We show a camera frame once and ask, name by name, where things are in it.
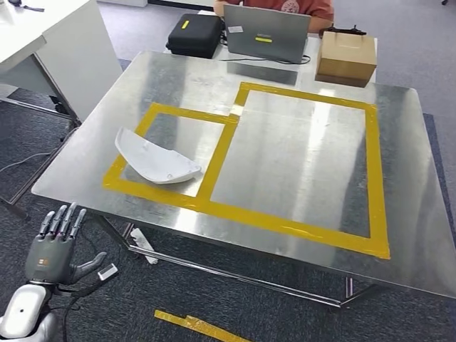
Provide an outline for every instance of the stainless steel table top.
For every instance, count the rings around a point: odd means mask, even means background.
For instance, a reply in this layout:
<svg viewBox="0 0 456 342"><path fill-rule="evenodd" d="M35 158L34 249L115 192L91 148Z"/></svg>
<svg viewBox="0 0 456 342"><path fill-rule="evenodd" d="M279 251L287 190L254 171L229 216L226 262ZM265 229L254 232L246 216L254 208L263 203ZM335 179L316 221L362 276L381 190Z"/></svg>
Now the stainless steel table top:
<svg viewBox="0 0 456 342"><path fill-rule="evenodd" d="M319 83L313 81L314 72L140 53L32 192L145 227L456 298L455 248L417 92ZM103 188L103 176L119 154L114 139L121 126L134 130L153 102L228 115L242 81L377 105L390 259ZM196 160L205 171L222 128L159 114L146 138ZM368 237L365 135L361 110L253 92L211 199ZM130 167L122 177L144 182ZM193 196L202 178L167 189Z"/></svg>

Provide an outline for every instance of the laptop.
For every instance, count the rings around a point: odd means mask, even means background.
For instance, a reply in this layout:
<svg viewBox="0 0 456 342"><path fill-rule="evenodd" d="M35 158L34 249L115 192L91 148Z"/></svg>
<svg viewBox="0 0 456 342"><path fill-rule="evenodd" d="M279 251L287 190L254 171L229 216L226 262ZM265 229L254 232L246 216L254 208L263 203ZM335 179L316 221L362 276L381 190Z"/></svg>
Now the laptop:
<svg viewBox="0 0 456 342"><path fill-rule="evenodd" d="M228 51L301 63L310 16L225 4Z"/></svg>

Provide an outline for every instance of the black carrying case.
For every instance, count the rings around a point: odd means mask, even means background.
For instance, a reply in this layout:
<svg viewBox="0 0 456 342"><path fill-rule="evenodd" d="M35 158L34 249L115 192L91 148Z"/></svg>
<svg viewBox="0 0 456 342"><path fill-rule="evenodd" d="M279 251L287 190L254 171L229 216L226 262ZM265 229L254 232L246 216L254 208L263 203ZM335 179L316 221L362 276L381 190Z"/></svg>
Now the black carrying case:
<svg viewBox="0 0 456 342"><path fill-rule="evenodd" d="M217 16L184 14L169 34L166 47L174 55L212 58L221 29Z"/></svg>

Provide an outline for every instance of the person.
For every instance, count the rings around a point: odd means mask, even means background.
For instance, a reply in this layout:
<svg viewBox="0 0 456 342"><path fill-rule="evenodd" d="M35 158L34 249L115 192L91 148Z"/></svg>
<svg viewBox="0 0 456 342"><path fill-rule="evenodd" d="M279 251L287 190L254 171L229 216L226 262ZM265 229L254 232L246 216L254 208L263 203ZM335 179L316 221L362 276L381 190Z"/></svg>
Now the person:
<svg viewBox="0 0 456 342"><path fill-rule="evenodd" d="M239 5L242 0L215 0L214 11L223 16L224 4ZM244 6L278 11L308 14L312 16L310 33L319 33L321 29L331 27L334 20L332 0L244 0Z"/></svg>

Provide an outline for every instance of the brown box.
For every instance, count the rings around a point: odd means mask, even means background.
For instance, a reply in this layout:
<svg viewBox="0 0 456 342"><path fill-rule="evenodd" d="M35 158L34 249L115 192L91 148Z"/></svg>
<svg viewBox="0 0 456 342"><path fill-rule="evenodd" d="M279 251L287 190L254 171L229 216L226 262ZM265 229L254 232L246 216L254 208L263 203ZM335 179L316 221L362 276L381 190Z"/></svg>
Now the brown box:
<svg viewBox="0 0 456 342"><path fill-rule="evenodd" d="M319 52L315 79L365 87L376 67L374 37L325 32Z"/></svg>

